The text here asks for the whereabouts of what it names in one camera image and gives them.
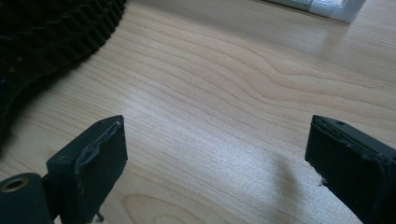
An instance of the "black 3d printed part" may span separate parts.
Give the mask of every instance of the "black 3d printed part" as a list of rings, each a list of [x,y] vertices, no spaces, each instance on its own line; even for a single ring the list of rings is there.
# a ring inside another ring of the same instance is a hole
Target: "black 3d printed part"
[[[0,0],[0,134],[17,95],[89,55],[115,30],[125,0]]]
[[[0,223],[91,223],[128,160],[122,116],[103,119],[47,161],[0,182]]]
[[[363,223],[396,223],[396,150],[336,120],[314,116],[305,160]]]

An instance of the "light wood surface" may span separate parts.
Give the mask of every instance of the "light wood surface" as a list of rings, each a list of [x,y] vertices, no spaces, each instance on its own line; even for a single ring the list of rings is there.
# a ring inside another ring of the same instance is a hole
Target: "light wood surface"
[[[129,160],[105,223],[360,223],[304,161],[309,122],[396,147],[396,2],[346,25],[252,0],[131,0],[117,31],[29,101],[0,177],[125,117]]]

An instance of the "tread pattern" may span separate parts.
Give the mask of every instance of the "tread pattern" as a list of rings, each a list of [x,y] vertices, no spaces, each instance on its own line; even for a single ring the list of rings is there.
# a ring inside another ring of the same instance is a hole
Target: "tread pattern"
[[[40,22],[18,31],[0,31],[0,133],[9,107],[21,90],[105,44],[119,23],[125,0],[15,2],[0,4],[0,27],[22,27],[26,20]],[[68,9],[60,13],[62,7]],[[29,9],[29,13],[6,20],[11,9],[22,13]]]

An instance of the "black plastic part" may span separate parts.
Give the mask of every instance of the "black plastic part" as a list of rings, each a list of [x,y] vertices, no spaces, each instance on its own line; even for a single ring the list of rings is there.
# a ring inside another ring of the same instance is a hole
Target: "black plastic part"
[[[47,161],[49,173],[0,182],[0,223],[91,223],[128,160],[123,116],[103,119]]]
[[[0,223],[52,223],[39,175],[15,175],[0,183]]]
[[[314,116],[305,160],[363,223],[396,223],[396,150],[336,120]]]
[[[49,159],[50,183],[62,194],[62,222],[91,222],[127,160],[122,116],[96,122]]]

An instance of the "wood grain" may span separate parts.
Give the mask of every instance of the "wood grain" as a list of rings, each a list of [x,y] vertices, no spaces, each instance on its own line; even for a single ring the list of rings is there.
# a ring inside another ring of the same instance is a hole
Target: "wood grain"
[[[304,161],[313,114],[396,147],[396,3],[351,25],[262,1],[132,0],[113,36],[17,116],[0,177],[125,117],[106,223],[360,223]]]

